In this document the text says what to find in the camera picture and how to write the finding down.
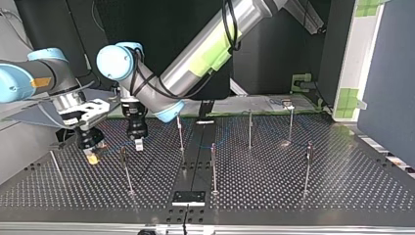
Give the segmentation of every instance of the wire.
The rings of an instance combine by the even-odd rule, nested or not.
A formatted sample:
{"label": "wire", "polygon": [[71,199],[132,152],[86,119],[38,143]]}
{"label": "wire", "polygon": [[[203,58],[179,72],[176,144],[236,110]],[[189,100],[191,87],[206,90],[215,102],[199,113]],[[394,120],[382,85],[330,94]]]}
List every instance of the wire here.
{"label": "wire", "polygon": [[140,66],[139,66],[139,62],[138,62],[138,56],[137,56],[137,51],[134,51],[134,65],[135,65],[135,70],[139,73],[139,75],[144,79],[143,83],[137,87],[137,89],[132,92],[132,96],[136,96],[138,95],[138,93],[146,86],[150,86],[153,90],[155,90],[157,93],[161,94],[164,97],[170,98],[170,99],[187,99],[187,98],[191,98],[192,96],[195,96],[196,94],[198,94],[211,80],[211,78],[213,77],[213,75],[215,74],[215,72],[211,72],[208,76],[208,78],[206,78],[205,82],[194,92],[192,92],[191,94],[185,95],[185,96],[178,96],[178,95],[174,95],[173,93],[171,93],[170,90],[168,90],[165,85],[162,83],[162,80],[159,78],[159,83],[162,87],[162,89],[165,91],[161,91],[160,89],[158,89],[155,85],[153,85],[152,83],[150,83],[150,81],[156,77],[156,75],[153,73],[150,76],[148,76],[146,78],[146,76],[141,72],[140,70]]}
{"label": "wire", "polygon": [[[71,11],[71,9],[70,9],[70,6],[69,6],[69,3],[68,3],[68,0],[65,0],[65,3],[66,3],[66,5],[67,5],[67,9],[68,9],[68,12],[69,12],[69,15],[70,15],[70,18],[72,19],[72,22],[73,22],[73,25],[74,25],[74,27],[75,27],[75,31],[76,31],[76,35],[77,35],[77,37],[78,37],[78,39],[79,39],[79,42],[80,42],[80,46],[82,47],[82,51],[83,51],[83,53],[84,53],[84,55],[85,55],[85,60],[86,60],[86,63],[88,63],[88,65],[92,65],[92,63],[91,63],[91,61],[89,60],[89,57],[87,56],[87,53],[86,53],[86,47],[85,47],[85,44],[83,43],[83,41],[82,41],[82,37],[80,36],[80,33],[79,33],[79,29],[78,29],[78,26],[76,25],[76,21],[75,21],[75,18],[73,17],[73,14],[72,14],[72,11]],[[99,81],[99,85],[97,86],[97,87],[93,87],[92,89],[96,89],[96,88],[98,88],[98,87],[100,87],[101,85],[102,85],[102,80],[101,80],[101,78],[93,71],[93,69],[92,68],[90,68],[91,70],[89,70],[89,72],[87,73],[87,74],[85,74],[85,75],[81,75],[81,76],[78,76],[78,78],[82,78],[82,77],[85,77],[85,76],[89,76],[90,74],[94,74],[95,75],[95,77],[98,79],[98,81]]]}
{"label": "wire", "polygon": [[94,20],[95,25],[98,28],[100,28],[101,31],[105,32],[104,28],[98,24],[97,19],[95,18],[95,0],[92,0],[91,15],[92,15],[92,19]]}
{"label": "wire", "polygon": [[52,116],[48,114],[48,112],[45,110],[41,102],[39,102],[37,106],[39,107],[39,110],[43,113],[43,115],[45,115],[49,120],[54,122],[58,127],[63,128],[63,129],[75,129],[76,128],[76,126],[65,126],[65,125],[58,123]]}
{"label": "wire", "polygon": [[[310,0],[307,0],[307,2],[305,3],[305,11],[304,11],[304,18],[302,20],[302,27],[305,27],[305,20],[306,20],[307,14],[308,14],[308,5],[309,5],[309,3],[310,3]],[[306,38],[305,38],[305,31],[302,33],[302,41],[304,43],[304,53],[307,54],[306,53],[307,43],[306,43]],[[306,56],[306,60],[307,60],[308,69],[310,70],[310,72],[312,72],[311,71],[311,64],[310,64],[310,61],[308,59],[308,55],[305,55],[305,56]],[[332,110],[332,108],[330,108],[329,103],[327,103],[327,101],[324,99],[323,95],[321,94],[321,91],[318,88],[317,82],[313,81],[313,83],[315,85],[315,89],[317,90],[318,96],[320,96],[320,98],[323,100],[323,102],[327,105],[327,108],[330,110],[330,112],[333,113],[333,110]]]}
{"label": "wire", "polygon": [[26,41],[24,41],[21,37],[21,35],[18,33],[18,31],[16,30],[16,28],[13,26],[13,24],[10,22],[9,19],[7,19],[6,14],[10,14],[12,16],[14,16],[19,22],[22,22],[22,19],[14,12],[8,10],[8,9],[4,9],[4,8],[0,8],[0,12],[2,13],[2,17],[4,18],[4,20],[6,20],[7,25],[13,30],[13,32],[16,34],[16,36],[19,38],[19,41],[25,46],[27,47],[27,49],[29,49],[30,51],[33,50],[33,47],[30,46]]}
{"label": "wire", "polygon": [[86,88],[88,88],[88,87],[90,87],[92,84],[94,84],[95,83],[95,81],[91,81],[91,82],[89,82],[88,84],[86,84],[86,85],[84,85],[84,86],[81,86],[81,87],[79,87],[79,88],[77,88],[77,89],[74,89],[74,90],[71,90],[71,91],[68,91],[68,92],[66,92],[66,93],[64,93],[64,94],[59,94],[59,95],[54,95],[54,96],[48,96],[48,97],[42,97],[42,98],[35,98],[35,99],[25,99],[25,100],[23,100],[23,101],[47,101],[47,100],[51,100],[51,99],[53,99],[54,97],[58,97],[58,96],[63,96],[63,95],[65,95],[65,94],[69,94],[69,93],[74,93],[74,92],[77,92],[77,91],[81,91],[81,90],[83,90],[83,89],[86,89]]}
{"label": "wire", "polygon": [[[231,32],[228,25],[228,19],[226,16],[226,3],[228,4],[229,12],[232,17],[232,22],[234,26],[234,34],[233,38],[231,36]],[[241,49],[241,42],[237,43],[238,41],[238,22],[236,20],[235,11],[233,8],[232,0],[223,0],[222,1],[222,18],[223,18],[223,24],[225,27],[226,37],[228,38],[230,49],[229,53],[232,55],[234,51],[239,51]]]}

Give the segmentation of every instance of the metal post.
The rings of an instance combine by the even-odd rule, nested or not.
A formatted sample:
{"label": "metal post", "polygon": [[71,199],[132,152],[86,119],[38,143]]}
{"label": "metal post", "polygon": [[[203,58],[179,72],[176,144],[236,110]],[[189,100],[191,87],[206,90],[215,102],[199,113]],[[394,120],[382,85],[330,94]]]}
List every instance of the metal post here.
{"label": "metal post", "polygon": [[135,195],[135,192],[134,192],[134,189],[132,188],[131,176],[130,176],[129,171],[128,171],[128,165],[127,165],[128,164],[128,157],[126,155],[126,148],[125,147],[122,147],[121,150],[120,150],[120,160],[121,160],[121,165],[125,170],[125,175],[126,175],[127,180],[128,180],[128,187],[129,187],[128,195],[133,196],[133,195]]}
{"label": "metal post", "polygon": [[305,156],[307,158],[307,172],[305,174],[304,194],[303,194],[304,197],[308,194],[307,187],[308,187],[309,172],[310,172],[312,161],[314,159],[314,147],[311,141],[308,141],[307,152]]}
{"label": "metal post", "polygon": [[288,140],[292,142],[292,134],[293,134],[293,119],[294,119],[294,109],[290,109],[290,133],[288,136]]}
{"label": "metal post", "polygon": [[250,149],[253,147],[253,112],[250,110]]}
{"label": "metal post", "polygon": [[217,191],[217,185],[216,185],[216,146],[211,144],[210,148],[211,152],[211,166],[213,168],[213,195],[217,195],[219,192]]}
{"label": "metal post", "polygon": [[285,143],[285,146],[290,145],[290,143],[293,141],[293,122],[294,122],[294,109],[293,102],[290,99],[284,99],[281,101],[283,108],[285,110],[290,111],[290,131],[288,134],[288,140],[287,143]]}
{"label": "metal post", "polygon": [[55,153],[53,152],[53,150],[49,151],[49,153],[52,156],[52,160],[53,160],[53,163],[55,165],[55,168],[58,170],[59,173],[61,173],[61,167],[59,166],[58,161],[56,160]]}
{"label": "metal post", "polygon": [[181,125],[181,122],[180,122],[180,116],[177,116],[177,128],[179,129],[179,136],[180,136],[180,150],[181,150],[181,152],[184,152],[183,133],[182,133],[182,125]]}

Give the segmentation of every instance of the workbench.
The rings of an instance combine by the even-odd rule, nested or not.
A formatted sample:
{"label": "workbench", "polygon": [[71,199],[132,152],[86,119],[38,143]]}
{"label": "workbench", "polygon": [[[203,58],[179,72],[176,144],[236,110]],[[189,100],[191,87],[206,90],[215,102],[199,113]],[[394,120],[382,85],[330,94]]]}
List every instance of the workbench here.
{"label": "workbench", "polygon": [[[291,142],[290,116],[253,116],[251,149],[246,113],[213,119],[181,119],[184,154],[175,121],[148,118],[150,135],[138,153],[126,120],[103,121],[108,150],[97,165],[72,137],[55,151],[61,171],[47,155],[0,186],[0,234],[415,233],[415,181],[329,116],[295,115]],[[304,192],[309,141],[315,158]],[[204,205],[174,206],[183,192],[202,195]]]}

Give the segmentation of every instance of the white panel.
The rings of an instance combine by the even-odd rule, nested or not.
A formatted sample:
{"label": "white panel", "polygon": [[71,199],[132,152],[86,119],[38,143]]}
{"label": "white panel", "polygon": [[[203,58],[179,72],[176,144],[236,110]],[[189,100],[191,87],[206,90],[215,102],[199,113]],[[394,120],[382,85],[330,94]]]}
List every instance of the white panel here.
{"label": "white panel", "polygon": [[[363,97],[383,11],[384,5],[381,5],[376,16],[353,16],[334,110],[337,108],[342,88],[359,89],[357,98]],[[352,119],[335,118],[336,114],[333,118],[336,121],[357,121],[358,114],[359,110],[355,110]]]}

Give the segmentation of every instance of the robotic arm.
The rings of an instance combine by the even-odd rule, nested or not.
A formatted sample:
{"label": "robotic arm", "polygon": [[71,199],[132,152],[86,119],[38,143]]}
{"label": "robotic arm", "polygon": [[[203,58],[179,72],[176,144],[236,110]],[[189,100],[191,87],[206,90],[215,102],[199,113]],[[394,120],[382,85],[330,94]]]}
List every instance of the robotic arm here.
{"label": "robotic arm", "polygon": [[94,127],[110,109],[96,99],[86,101],[61,50],[49,48],[29,53],[28,61],[0,61],[0,103],[26,100],[47,92],[66,128],[74,129],[78,147],[89,163],[97,164],[104,134]]}
{"label": "robotic arm", "polygon": [[160,76],[143,64],[139,43],[106,46],[98,54],[100,72],[129,90],[128,97],[141,102],[164,122],[184,107],[181,98],[206,74],[218,71],[231,57],[229,32],[240,41],[263,18],[272,17],[287,0],[236,0],[225,13],[218,13]]}
{"label": "robotic arm", "polygon": [[[98,54],[100,72],[121,85],[122,112],[129,120],[128,137],[137,151],[148,135],[148,110],[164,122],[174,119],[184,107],[181,100],[205,75],[212,76],[232,56],[235,45],[263,18],[270,18],[288,0],[234,0],[205,26],[176,60],[156,77],[144,65],[139,43],[106,46]],[[89,163],[99,161],[104,134],[94,127],[105,118],[109,104],[86,101],[63,53],[56,48],[32,52],[28,62],[0,61],[0,103],[27,99],[48,92],[68,128],[77,134],[78,147]]]}

